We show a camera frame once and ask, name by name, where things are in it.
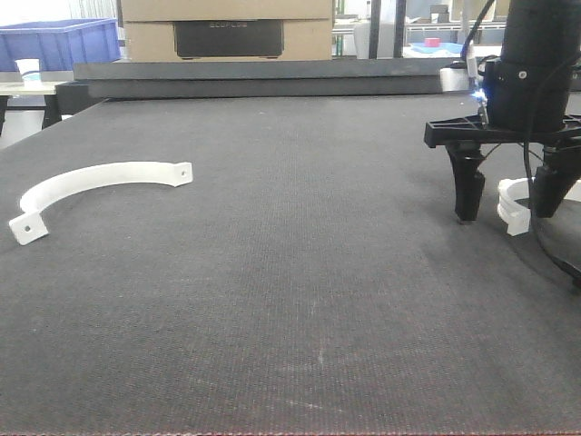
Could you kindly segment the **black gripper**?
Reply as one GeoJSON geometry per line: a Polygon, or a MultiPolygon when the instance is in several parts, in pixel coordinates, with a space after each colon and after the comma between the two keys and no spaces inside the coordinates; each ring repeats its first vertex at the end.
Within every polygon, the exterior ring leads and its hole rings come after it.
{"type": "MultiPolygon", "coordinates": [[[[426,123],[424,143],[446,146],[455,183],[455,213],[472,223],[485,186],[478,167],[485,161],[480,144],[507,144],[529,140],[560,144],[580,139],[580,117],[567,115],[575,57],[558,66],[528,67],[487,62],[480,94],[487,105],[476,115],[426,123]]],[[[551,218],[580,179],[580,146],[544,149],[531,198],[538,218],[551,218]]]]}

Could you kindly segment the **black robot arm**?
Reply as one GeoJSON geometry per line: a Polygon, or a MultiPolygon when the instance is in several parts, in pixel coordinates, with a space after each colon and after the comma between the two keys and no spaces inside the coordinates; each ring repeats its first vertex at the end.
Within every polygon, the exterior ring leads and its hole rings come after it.
{"type": "Polygon", "coordinates": [[[484,144],[542,145],[544,159],[532,188],[538,218],[552,217],[579,179],[580,118],[566,114],[579,50],[579,2],[513,1],[501,54],[484,69],[485,108],[427,123],[425,144],[443,145],[448,152],[461,221],[473,222],[478,215],[484,144]]]}

